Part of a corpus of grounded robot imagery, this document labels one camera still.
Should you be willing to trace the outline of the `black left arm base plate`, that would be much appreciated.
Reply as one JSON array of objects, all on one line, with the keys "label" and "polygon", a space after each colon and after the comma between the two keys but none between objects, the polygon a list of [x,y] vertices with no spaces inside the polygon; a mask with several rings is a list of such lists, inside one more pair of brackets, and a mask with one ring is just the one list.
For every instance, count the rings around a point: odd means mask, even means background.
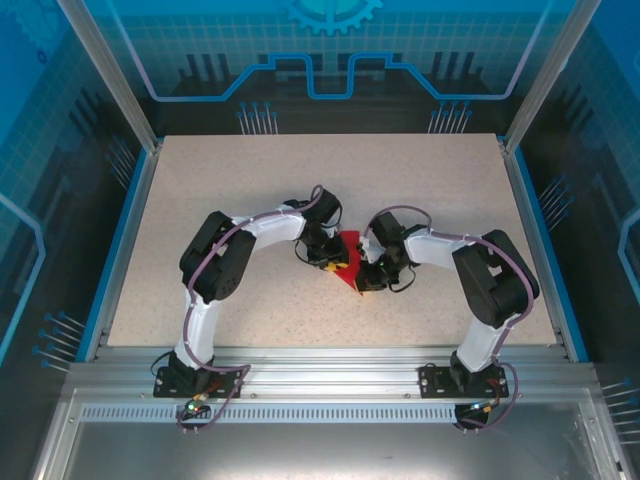
[{"label": "black left arm base plate", "polygon": [[212,372],[206,369],[161,367],[153,390],[155,398],[187,399],[199,394],[222,399],[239,384],[240,371]]}]

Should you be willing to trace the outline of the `aluminium table side rail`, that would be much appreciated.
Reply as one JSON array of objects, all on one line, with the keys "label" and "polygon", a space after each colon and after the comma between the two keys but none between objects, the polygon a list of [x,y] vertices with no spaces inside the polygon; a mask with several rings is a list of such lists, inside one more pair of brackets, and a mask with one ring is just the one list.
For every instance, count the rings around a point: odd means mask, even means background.
[{"label": "aluminium table side rail", "polygon": [[121,214],[87,318],[77,360],[92,362],[104,335],[109,335],[140,228],[162,145],[153,154],[144,151],[134,169]]},{"label": "aluminium table side rail", "polygon": [[536,271],[536,277],[540,287],[540,297],[544,300],[544,305],[549,315],[554,332],[555,346],[559,346],[564,350],[564,355],[569,362],[575,362],[576,357],[573,351],[571,336],[567,331],[564,307],[560,300],[556,282],[546,255],[541,231],[534,212],[534,204],[529,196],[525,177],[515,154],[508,151],[506,142],[502,137],[498,137],[498,140],[523,230],[530,248],[533,261],[531,270]]}]

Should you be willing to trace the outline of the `wide aluminium mounting rail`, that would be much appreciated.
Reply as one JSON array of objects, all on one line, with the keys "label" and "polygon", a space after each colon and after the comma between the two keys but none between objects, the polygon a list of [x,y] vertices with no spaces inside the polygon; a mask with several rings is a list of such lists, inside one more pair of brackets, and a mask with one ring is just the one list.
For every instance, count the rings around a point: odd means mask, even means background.
[{"label": "wide aluminium mounting rail", "polygon": [[[416,403],[418,368],[447,365],[452,350],[450,345],[218,347],[215,362],[250,365],[241,393],[245,403]],[[95,361],[70,367],[62,395],[87,402],[149,402],[150,365],[160,353],[150,347],[101,347]],[[579,403],[601,395],[594,366],[570,361],[560,346],[505,346],[500,359],[515,368],[509,382],[519,386],[522,403]]]}]

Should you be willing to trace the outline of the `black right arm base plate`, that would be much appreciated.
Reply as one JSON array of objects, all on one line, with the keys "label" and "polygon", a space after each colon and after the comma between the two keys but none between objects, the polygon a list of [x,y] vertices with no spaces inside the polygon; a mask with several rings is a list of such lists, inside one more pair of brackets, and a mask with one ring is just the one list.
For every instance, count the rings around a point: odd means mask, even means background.
[{"label": "black right arm base plate", "polygon": [[509,396],[505,371],[495,365],[468,373],[464,369],[427,363],[418,369],[418,382],[422,399],[502,399]]}]

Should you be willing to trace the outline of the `steel sheet panel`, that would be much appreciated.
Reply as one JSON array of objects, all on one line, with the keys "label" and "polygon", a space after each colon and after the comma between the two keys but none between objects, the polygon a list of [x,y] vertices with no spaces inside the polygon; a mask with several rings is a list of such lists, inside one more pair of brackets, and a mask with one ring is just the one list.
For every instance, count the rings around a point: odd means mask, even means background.
[{"label": "steel sheet panel", "polygon": [[32,480],[640,480],[594,399],[520,403],[497,427],[89,423],[58,406]]}]

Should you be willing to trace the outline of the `aluminium frame post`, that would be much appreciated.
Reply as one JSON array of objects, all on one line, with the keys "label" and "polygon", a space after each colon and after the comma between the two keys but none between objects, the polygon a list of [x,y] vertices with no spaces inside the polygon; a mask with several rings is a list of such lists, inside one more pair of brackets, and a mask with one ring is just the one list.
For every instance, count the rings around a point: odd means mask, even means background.
[{"label": "aluminium frame post", "polygon": [[83,0],[56,0],[141,146],[155,154],[158,139]]},{"label": "aluminium frame post", "polygon": [[525,96],[503,140],[503,157],[514,157],[552,87],[589,26],[602,0],[576,0],[531,89]]}]

